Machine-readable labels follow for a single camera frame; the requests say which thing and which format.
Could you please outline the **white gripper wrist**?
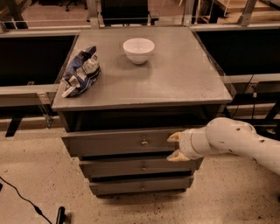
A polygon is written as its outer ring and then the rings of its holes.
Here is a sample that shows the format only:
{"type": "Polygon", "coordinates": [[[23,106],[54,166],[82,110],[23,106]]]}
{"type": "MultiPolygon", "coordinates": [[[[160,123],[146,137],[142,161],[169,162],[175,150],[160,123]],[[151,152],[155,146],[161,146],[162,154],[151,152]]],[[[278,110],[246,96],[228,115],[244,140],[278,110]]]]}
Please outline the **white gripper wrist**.
{"type": "Polygon", "coordinates": [[[167,138],[167,142],[179,144],[179,150],[175,150],[167,157],[170,162],[189,161],[219,152],[208,142],[205,128],[175,132],[167,138]]]}

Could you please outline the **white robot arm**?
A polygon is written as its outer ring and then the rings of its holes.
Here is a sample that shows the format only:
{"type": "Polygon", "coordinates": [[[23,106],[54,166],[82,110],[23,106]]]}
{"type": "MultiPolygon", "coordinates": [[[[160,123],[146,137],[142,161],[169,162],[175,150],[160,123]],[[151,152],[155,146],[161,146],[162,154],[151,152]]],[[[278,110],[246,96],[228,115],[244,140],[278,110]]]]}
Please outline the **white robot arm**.
{"type": "Polygon", "coordinates": [[[170,162],[232,153],[253,158],[259,165],[280,174],[280,142],[261,136],[247,122],[218,117],[202,128],[175,132],[167,138],[178,148],[167,157],[170,162]]]}

